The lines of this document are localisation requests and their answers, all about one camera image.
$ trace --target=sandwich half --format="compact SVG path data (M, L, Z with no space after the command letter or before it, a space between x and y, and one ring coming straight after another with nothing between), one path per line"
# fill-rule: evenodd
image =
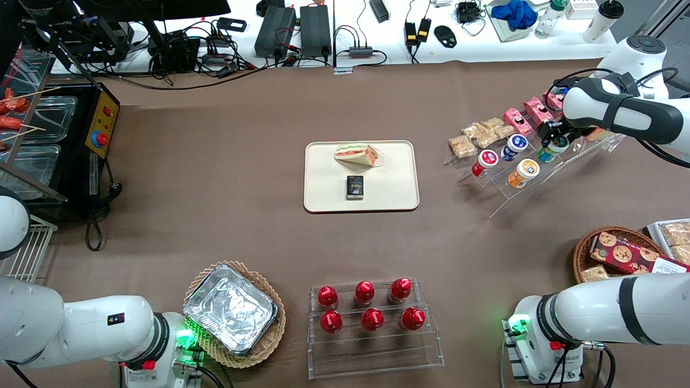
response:
M334 156L336 160L342 160L343 162L374 166L376 159L379 158L379 153L368 144L349 143L336 148Z

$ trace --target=red lid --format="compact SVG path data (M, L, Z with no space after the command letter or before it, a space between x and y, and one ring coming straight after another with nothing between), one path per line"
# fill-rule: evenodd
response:
M156 362L154 360L146 360L141 364L141 368L145 371L152 371L156 367Z
M409 307L402 313L402 325L408 330L417 330L424 326L424 321L426 320L426 314L414 307Z
M319 304L323 307L333 306L338 301L338 293L331 286L322 287L319 290Z
M321 328L326 333L336 333L341 327L343 327L343 319L337 311L326 311L321 316Z
M374 298L374 286L366 280L355 287L355 299L360 303L367 303Z
M384 315L379 309L367 309L362 314L362 327L367 331L381 329L384 325Z
M408 278L401 278L391 285L391 295L396 299L404 299L412 292L412 282Z

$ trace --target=wicker basket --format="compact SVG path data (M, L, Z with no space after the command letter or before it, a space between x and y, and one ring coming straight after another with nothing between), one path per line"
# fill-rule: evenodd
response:
M582 271L601 264L600 261L589 257L589 249L592 246L592 238L601 232L610 233L616 237L624 238L635 245L643 246L644 248L650 249L656 253L664 254L664 250L661 249L661 246L655 243L651 238L641 234L638 231L626 228L625 226L608 225L592 229L586 235L582 236L573 250L573 272L575 273L575 279L578 281L578 283L584 282L584 278L581 274ZM604 268L609 274L621 274L621 272L617 272L615 269L612 269L609 266L604 266Z
M189 295L191 295L192 292L197 288L199 283L201 283L201 281L204 280L204 278L220 264L226 264L230 268L236 270L247 280L252 282L256 287L261 289L261 291L266 293L266 295L268 295L268 297L278 305L278 316L275 318L275 321L268 328L268 330L266 330L266 332L262 335L259 342L254 345L251 352L247 356L242 357L230 353L225 346L218 341L218 339L216 339L216 337L207 333L206 330L201 328L189 318L187 318L187 326L194 331L197 342L202 349L219 364L231 368L252 367L267 359L270 354L273 353L275 348L278 347L278 342L280 342L280 339L283 337L283 333L285 333L285 306L273 287L270 286L266 278L261 276L261 274L258 272L249 271L247 267L244 266L244 263L227 261L218 262L207 269L204 269L189 286L189 290L184 297L185 302L187 301L187 298L189 298Z

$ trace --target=red bottle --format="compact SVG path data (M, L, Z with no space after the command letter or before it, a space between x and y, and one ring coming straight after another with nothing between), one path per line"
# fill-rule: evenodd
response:
M393 282L388 289L388 301L393 304L400 304L412 292L412 282L408 278L401 278Z
M325 286L319 290L319 304L327 309L338 307L338 293L333 287Z
M397 324L405 330L417 330L424 326L424 321L426 314L422 310L408 307L400 314Z
M365 307L371 304L374 298L374 286L367 282L359 282L355 287L355 304L359 307Z
M336 310L326 311L321 316L321 328L329 334L337 333L343 327L343 318Z
M384 325L384 315L379 309L367 309L362 314L362 328L367 331L377 331Z

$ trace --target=aluminum foil tray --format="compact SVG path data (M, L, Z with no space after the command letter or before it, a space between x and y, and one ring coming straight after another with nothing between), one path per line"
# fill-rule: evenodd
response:
M194 290L183 311L228 351L243 356L273 323L278 306L244 276L221 264Z

